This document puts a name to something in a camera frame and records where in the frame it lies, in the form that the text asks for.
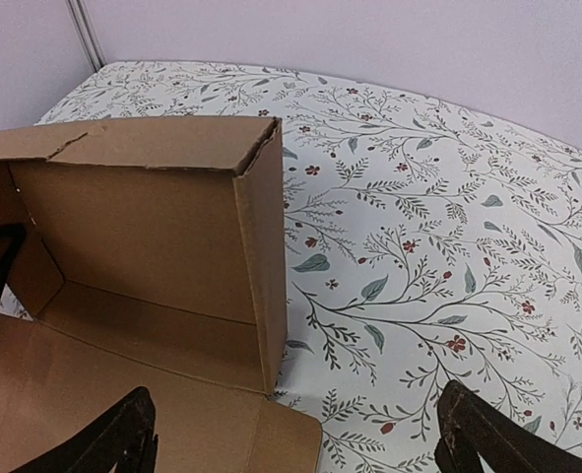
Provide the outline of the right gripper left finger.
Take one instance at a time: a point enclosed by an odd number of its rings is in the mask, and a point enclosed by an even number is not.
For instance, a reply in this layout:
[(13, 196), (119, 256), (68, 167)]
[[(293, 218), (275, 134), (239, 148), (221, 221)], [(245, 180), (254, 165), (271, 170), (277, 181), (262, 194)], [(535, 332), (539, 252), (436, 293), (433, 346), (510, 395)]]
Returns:
[(153, 472), (159, 436), (150, 391), (138, 386), (70, 439), (22, 466), (24, 472)]

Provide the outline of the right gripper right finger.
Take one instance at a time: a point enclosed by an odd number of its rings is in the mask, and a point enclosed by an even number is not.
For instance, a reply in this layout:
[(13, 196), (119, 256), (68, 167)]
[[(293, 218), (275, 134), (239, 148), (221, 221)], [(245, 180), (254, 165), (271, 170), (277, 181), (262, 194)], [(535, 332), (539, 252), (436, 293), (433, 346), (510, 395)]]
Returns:
[(582, 473), (582, 459), (518, 426), (464, 384), (451, 380), (437, 402), (441, 472)]

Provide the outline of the brown cardboard box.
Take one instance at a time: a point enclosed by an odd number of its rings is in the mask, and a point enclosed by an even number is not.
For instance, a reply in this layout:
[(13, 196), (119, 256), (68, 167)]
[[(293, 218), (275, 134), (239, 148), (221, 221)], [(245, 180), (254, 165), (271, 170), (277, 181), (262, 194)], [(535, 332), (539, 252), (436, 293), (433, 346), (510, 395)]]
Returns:
[(138, 386), (153, 472), (313, 472), (319, 422), (276, 402), (287, 340), (282, 123), (169, 116), (0, 131), (0, 472)]

